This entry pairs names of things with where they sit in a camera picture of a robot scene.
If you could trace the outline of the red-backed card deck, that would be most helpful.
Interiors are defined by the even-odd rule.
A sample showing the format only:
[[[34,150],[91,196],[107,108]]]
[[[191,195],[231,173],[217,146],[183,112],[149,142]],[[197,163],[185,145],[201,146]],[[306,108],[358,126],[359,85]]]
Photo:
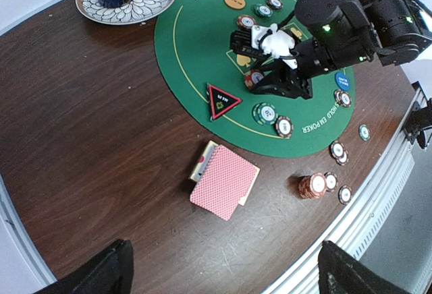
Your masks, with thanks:
[[[228,221],[244,205],[260,169],[229,148],[218,145],[190,194],[190,201]]]

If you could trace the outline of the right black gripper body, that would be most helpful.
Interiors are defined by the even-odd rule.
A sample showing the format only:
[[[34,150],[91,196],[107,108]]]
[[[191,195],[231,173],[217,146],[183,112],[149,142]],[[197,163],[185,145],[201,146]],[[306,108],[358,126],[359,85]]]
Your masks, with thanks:
[[[268,64],[258,60],[254,62],[252,69],[257,69],[265,75],[252,87],[253,94],[272,94],[292,99],[301,97],[304,100],[313,97],[311,79],[303,80],[295,69],[291,69],[282,60]]]

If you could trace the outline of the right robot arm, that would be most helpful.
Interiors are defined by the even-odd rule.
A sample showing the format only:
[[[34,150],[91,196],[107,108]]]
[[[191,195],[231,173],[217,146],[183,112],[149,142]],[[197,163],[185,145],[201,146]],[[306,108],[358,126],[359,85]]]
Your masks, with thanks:
[[[252,31],[266,72],[251,91],[312,98],[311,80],[378,58],[402,65],[431,47],[431,11],[418,0],[297,0],[280,23]]]

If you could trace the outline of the card box under deck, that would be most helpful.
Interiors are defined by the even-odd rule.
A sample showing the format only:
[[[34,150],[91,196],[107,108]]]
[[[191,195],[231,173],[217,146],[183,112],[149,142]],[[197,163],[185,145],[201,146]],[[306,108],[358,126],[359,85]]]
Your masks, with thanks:
[[[200,155],[198,162],[196,163],[195,167],[193,168],[193,170],[189,176],[189,180],[192,180],[194,182],[200,181],[200,179],[201,179],[201,177],[202,177],[202,175],[206,169],[206,166],[207,166],[207,164],[211,158],[211,155],[217,146],[218,146],[218,144],[212,140],[210,140],[207,143],[203,153]]]

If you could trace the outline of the blue small blind button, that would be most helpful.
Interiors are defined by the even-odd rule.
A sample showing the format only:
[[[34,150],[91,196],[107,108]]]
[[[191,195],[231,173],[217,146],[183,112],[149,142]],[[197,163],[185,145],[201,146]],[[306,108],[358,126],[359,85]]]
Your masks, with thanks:
[[[351,88],[349,77],[342,72],[337,72],[335,74],[335,82],[340,90],[349,91]]]

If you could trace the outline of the patterned ceramic saucer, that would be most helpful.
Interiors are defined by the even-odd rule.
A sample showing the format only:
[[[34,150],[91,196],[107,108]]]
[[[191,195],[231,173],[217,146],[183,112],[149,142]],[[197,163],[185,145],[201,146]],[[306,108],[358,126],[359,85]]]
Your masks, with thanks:
[[[99,0],[75,0],[78,11],[100,24],[123,26],[140,24],[168,9],[175,0],[131,0],[116,8],[103,7]]]

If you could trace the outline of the green twenty chips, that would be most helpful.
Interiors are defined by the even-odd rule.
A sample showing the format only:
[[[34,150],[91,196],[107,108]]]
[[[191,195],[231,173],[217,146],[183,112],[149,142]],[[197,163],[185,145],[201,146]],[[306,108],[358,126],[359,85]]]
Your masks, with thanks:
[[[262,3],[257,3],[253,7],[255,14],[260,18],[270,18],[273,15],[273,10]]]

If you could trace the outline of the green twenty chip stack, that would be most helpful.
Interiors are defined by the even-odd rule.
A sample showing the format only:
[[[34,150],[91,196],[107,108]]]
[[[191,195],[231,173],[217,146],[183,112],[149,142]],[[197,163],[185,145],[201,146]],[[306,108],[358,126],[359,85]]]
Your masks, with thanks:
[[[371,132],[367,125],[362,124],[358,128],[359,136],[363,141],[369,141],[371,138]]]

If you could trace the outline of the round green poker mat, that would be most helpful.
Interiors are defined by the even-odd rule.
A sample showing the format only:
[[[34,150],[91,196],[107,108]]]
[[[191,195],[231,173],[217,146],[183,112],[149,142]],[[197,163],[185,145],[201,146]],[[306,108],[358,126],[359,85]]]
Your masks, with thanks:
[[[245,0],[244,13],[265,0]],[[282,21],[296,0],[281,0],[283,8],[272,17],[258,19],[268,26]],[[347,128],[354,109],[341,107],[334,99],[337,89],[333,73],[313,79],[313,97],[285,98],[254,95],[244,83],[252,63],[238,63],[230,48],[230,34],[237,28],[240,11],[224,0],[175,0],[162,13],[155,27],[155,52],[165,81],[182,106],[221,139],[247,151],[276,158],[308,156],[325,149]],[[210,121],[207,83],[242,99],[242,103],[215,121]],[[278,136],[275,124],[258,124],[252,109],[267,102],[278,117],[289,117],[290,139]]]

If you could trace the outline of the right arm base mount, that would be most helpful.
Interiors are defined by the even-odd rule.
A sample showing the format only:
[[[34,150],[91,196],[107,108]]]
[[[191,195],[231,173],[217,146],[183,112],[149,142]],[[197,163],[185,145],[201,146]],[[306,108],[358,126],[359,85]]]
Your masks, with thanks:
[[[422,150],[427,149],[429,141],[426,139],[425,131],[431,129],[431,99],[423,108],[418,101],[414,102],[402,129],[411,144],[417,141]]]

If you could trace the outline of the red five chip stack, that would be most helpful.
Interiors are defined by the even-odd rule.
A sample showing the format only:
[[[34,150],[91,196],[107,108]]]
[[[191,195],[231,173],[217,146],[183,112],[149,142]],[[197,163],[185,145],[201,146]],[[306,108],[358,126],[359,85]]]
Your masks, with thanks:
[[[304,177],[298,185],[299,194],[304,199],[322,198],[327,191],[327,181],[322,173]]]

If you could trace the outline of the orange big blind button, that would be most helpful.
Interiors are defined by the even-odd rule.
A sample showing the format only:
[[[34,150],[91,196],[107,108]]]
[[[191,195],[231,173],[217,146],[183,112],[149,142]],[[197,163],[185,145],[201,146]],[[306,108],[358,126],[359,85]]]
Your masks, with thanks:
[[[224,3],[232,9],[244,9],[246,7],[245,0],[224,0]]]

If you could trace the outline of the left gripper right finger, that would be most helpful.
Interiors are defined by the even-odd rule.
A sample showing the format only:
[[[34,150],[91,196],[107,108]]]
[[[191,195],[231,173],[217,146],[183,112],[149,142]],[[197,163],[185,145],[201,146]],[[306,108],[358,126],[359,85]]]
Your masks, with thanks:
[[[332,241],[318,256],[320,293],[408,293],[381,278]]]

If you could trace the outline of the red five chips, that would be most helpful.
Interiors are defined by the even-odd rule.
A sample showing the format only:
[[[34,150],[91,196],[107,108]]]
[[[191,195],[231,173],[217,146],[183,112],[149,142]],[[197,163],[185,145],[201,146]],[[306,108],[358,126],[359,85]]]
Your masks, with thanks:
[[[252,69],[244,76],[244,83],[249,90],[252,90],[263,78],[265,74],[257,69]]]
[[[236,23],[241,30],[251,30],[257,24],[256,20],[249,15],[238,16]]]

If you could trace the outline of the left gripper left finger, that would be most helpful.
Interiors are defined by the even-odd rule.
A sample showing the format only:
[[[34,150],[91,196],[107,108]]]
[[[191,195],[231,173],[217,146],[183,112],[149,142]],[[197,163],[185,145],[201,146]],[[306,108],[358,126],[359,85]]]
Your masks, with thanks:
[[[78,269],[39,293],[130,293],[134,277],[132,242],[117,239]]]

